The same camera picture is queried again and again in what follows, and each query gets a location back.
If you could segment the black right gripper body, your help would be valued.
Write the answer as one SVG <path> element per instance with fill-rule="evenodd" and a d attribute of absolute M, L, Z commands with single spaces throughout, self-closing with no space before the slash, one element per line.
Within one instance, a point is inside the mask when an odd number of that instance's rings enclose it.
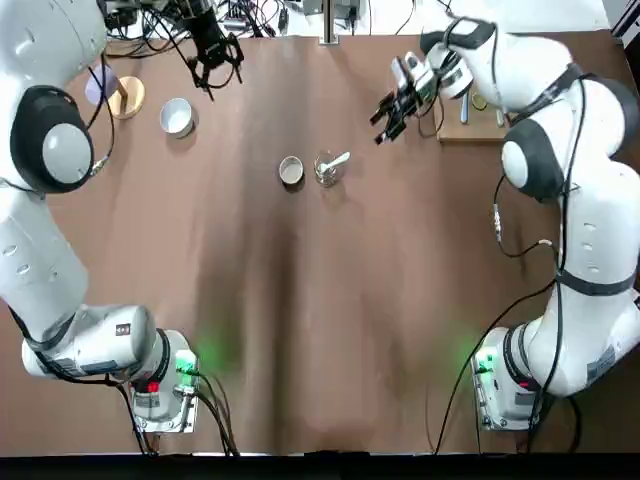
<path fill-rule="evenodd" d="M 406 117 L 416 115 L 425 106 L 425 100 L 411 81 L 397 81 L 387 95 L 387 115 Z"/>

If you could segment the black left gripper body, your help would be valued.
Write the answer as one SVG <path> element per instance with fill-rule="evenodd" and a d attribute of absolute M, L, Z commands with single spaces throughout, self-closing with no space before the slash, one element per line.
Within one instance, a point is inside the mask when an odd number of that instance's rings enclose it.
<path fill-rule="evenodd" d="M 196 56 L 186 59 L 191 70 L 198 64 L 202 64 L 204 70 L 215 69 L 223 63 L 239 67 L 238 58 L 231 54 L 231 48 L 236 49 L 239 44 L 232 35 L 223 34 L 211 1 L 181 1 L 180 11 L 182 24 L 196 46 Z"/>

